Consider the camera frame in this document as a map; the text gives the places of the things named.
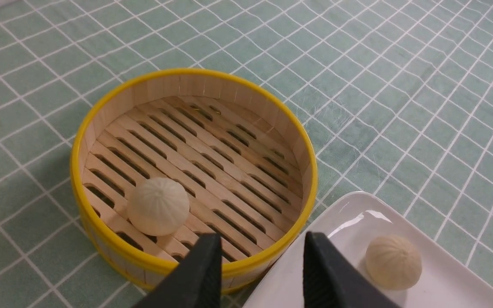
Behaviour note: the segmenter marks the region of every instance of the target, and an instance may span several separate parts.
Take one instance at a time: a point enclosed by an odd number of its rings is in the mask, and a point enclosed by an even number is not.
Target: bamboo steamer
[[[190,197],[169,236],[129,222],[141,181],[167,177]],[[147,74],[104,96],[82,122],[71,181],[84,228],[119,273],[153,288],[199,235],[218,232],[223,292],[260,277],[307,222],[317,192],[309,137],[276,97],[241,78],[195,68]]]

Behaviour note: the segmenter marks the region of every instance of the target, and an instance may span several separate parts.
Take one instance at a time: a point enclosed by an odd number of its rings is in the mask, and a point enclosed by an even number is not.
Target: table surface
[[[260,84],[303,123],[310,221],[373,193],[493,287],[493,0],[20,0],[0,8],[0,308],[143,296],[80,226],[70,148],[109,90],[187,66]]]

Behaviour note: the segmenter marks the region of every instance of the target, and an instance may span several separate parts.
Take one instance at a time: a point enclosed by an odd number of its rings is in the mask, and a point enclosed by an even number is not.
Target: steamer basket slat
[[[294,115],[241,78],[184,68],[122,84],[84,119],[72,149],[74,194],[102,256],[153,288],[200,234],[223,244],[223,291],[260,277],[299,234],[313,209],[313,147]],[[139,232],[127,200],[150,178],[186,189],[190,214],[168,236]]]

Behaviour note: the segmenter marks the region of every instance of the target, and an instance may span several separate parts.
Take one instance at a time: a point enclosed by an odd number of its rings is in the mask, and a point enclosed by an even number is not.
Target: white plate
[[[382,290],[403,308],[493,308],[493,288],[378,198],[352,192],[340,198],[307,228],[323,232],[365,275],[363,258],[371,240],[399,234],[422,255],[423,271],[412,288]],[[304,231],[258,284],[243,308],[303,308]]]

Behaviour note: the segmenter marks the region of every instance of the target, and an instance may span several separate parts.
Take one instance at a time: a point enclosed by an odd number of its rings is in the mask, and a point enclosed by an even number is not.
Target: yellow rim
[[[243,78],[239,78],[230,74],[225,74],[223,72],[203,70],[200,68],[175,68],[172,70],[163,70],[139,76],[137,78],[129,80],[128,82],[125,82],[124,84],[121,84],[120,86],[106,94],[102,99],[100,99],[100,101],[98,101],[98,103],[96,103],[96,105],[94,105],[94,107],[84,118],[79,130],[77,131],[74,146],[72,148],[72,154],[70,158],[71,183],[74,189],[74,195],[80,207],[80,212],[82,212],[82,215],[86,215],[86,218],[91,223],[94,231],[100,234],[104,242],[106,242],[108,246],[110,246],[110,248],[112,248],[113,250],[120,252],[120,254],[129,261],[140,265],[145,269],[150,269],[159,273],[163,273],[165,275],[172,271],[172,269],[176,266],[176,263],[174,262],[154,257],[127,244],[127,242],[117,236],[115,232],[113,232],[108,226],[106,226],[106,224],[104,224],[104,222],[102,222],[102,220],[96,215],[83,190],[83,183],[81,180],[79,168],[79,150],[80,143],[81,140],[83,140],[86,128],[88,127],[94,116],[101,109],[101,107],[107,104],[108,101],[110,101],[114,96],[116,96],[121,91],[145,80],[177,74],[202,74],[213,76],[237,82],[238,84],[242,84],[243,86],[247,86],[252,90],[259,92],[260,94],[267,97],[270,101],[272,101],[272,103],[278,106],[279,109],[281,109],[281,111],[283,111],[289,117],[289,119],[293,122],[293,124],[296,126],[296,129],[302,136],[306,146],[308,147],[309,161],[311,163],[312,171],[312,187],[311,191],[309,192],[309,196],[307,197],[306,206],[301,212],[299,218],[296,220],[295,224],[292,226],[292,228],[290,228],[288,232],[286,232],[286,234],[280,240],[278,240],[268,249],[265,249],[261,253],[253,255],[252,257],[224,264],[222,267],[224,277],[230,277],[232,275],[238,275],[240,273],[248,272],[279,254],[287,245],[289,245],[294,240],[294,238],[299,234],[301,228],[307,222],[307,219],[311,214],[311,210],[313,209],[313,204],[315,203],[315,195],[317,194],[317,160],[315,158],[315,152],[313,151],[313,146],[311,145],[311,141],[309,140],[307,132],[301,125],[300,121],[298,121],[294,114],[288,109],[288,107],[286,107],[284,103],[279,101],[268,91],[257,86],[256,84],[253,84],[252,82],[249,82],[248,80],[244,80]]]

